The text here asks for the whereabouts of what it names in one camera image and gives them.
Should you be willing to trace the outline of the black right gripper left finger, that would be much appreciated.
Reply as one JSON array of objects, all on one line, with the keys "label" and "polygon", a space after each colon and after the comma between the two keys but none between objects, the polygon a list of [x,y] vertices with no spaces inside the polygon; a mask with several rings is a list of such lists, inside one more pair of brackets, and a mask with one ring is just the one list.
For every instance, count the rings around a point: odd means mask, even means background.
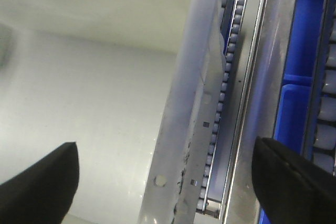
[{"label": "black right gripper left finger", "polygon": [[75,142],[1,184],[1,223],[62,223],[79,184]]}]

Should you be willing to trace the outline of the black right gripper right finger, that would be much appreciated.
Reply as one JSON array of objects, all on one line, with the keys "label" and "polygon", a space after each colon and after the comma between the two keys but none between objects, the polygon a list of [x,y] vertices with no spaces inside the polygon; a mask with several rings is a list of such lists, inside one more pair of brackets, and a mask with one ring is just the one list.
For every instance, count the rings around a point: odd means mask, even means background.
[{"label": "black right gripper right finger", "polygon": [[272,138],[256,138],[251,176],[270,223],[335,223],[335,177]]}]

